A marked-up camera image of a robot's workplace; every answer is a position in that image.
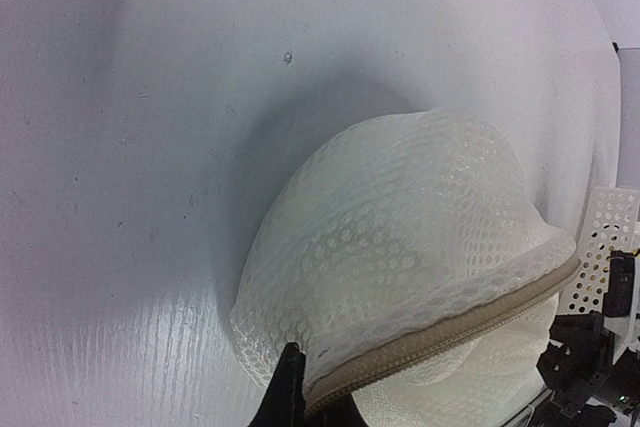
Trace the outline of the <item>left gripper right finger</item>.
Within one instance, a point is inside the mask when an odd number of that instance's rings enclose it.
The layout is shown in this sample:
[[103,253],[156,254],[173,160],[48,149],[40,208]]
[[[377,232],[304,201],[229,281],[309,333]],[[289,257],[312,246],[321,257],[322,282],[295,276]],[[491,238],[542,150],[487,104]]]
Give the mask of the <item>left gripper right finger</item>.
[[318,427],[368,427],[351,394],[333,401],[314,416]]

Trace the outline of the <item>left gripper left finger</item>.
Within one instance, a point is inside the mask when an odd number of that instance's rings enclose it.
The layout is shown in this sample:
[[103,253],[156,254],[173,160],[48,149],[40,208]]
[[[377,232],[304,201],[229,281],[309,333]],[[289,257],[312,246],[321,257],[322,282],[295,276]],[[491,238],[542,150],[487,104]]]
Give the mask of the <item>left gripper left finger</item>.
[[305,400],[302,387],[306,356],[297,343],[287,343],[280,355],[252,427],[303,426]]

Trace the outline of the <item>white mesh laundry bag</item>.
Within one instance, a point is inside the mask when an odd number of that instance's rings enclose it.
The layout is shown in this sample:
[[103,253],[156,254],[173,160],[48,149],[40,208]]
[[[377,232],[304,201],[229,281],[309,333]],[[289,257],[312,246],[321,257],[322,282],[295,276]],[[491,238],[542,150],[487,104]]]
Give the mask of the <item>white mesh laundry bag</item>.
[[266,385],[298,344],[307,416],[352,396],[371,426],[497,426],[540,385],[578,267],[491,125],[377,117],[325,143],[271,205],[230,314],[234,350]]

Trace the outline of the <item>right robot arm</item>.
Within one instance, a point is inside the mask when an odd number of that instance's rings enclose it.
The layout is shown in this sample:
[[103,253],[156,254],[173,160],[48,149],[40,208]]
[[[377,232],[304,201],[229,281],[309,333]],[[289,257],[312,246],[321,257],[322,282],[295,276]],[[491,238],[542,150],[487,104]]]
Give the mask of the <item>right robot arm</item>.
[[596,310],[559,315],[537,368],[550,390],[531,426],[639,424],[639,253],[609,256]]

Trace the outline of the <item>white plastic basket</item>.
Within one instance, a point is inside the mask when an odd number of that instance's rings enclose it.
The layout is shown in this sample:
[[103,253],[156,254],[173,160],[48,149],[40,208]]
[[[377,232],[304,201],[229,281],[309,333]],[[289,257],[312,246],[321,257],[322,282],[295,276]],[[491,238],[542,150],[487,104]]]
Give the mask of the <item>white plastic basket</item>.
[[560,294],[559,315],[584,315],[602,310],[608,291],[611,253],[632,250],[638,214],[638,190],[591,189],[577,242],[579,271]]

